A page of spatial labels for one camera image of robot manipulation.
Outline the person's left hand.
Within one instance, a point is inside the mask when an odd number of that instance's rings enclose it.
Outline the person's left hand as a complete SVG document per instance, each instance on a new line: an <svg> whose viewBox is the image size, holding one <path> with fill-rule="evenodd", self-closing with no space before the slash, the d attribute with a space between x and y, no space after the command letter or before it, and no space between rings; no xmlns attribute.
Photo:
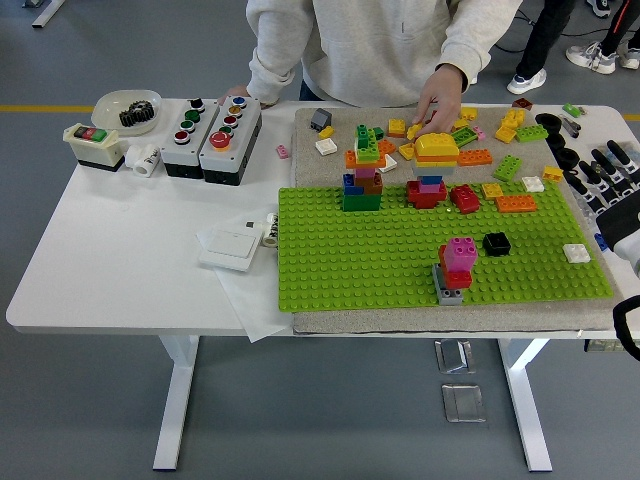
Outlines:
<svg viewBox="0 0 640 480"><path fill-rule="evenodd" d="M449 132L457 120L465 75L456 66L442 64L425 82L413 124L422 124L416 136Z"/></svg>

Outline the person's right hand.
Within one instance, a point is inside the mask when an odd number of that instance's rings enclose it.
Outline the person's right hand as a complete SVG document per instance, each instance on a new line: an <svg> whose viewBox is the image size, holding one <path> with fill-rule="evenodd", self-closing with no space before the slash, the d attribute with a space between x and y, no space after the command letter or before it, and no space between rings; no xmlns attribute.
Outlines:
<svg viewBox="0 0 640 480"><path fill-rule="evenodd" d="M222 104L224 104L224 102L226 101L226 99L228 97L251 97L251 98L257 99L257 97L253 97L253 96L250 95L250 93L247 90L247 86L246 85L236 85L236 86L233 86L233 87L229 88L226 91L226 93L224 93L223 95L221 95L218 98L217 102L220 105L222 105ZM263 109L270 108L270 107L274 106L276 103L265 103L265 102L260 101L261 108L263 108Z"/></svg>

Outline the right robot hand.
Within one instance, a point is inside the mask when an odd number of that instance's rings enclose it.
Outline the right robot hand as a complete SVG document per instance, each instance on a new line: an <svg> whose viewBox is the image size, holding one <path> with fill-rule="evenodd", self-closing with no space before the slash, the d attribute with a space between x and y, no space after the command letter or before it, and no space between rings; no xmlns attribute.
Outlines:
<svg viewBox="0 0 640 480"><path fill-rule="evenodd" d="M599 149L591 154L600 170L578 162L596 192L576 175L565 174L565 179L596 214L597 229L607 246L639 276L639 164L616 141L608 140L606 146L616 164Z"/></svg>

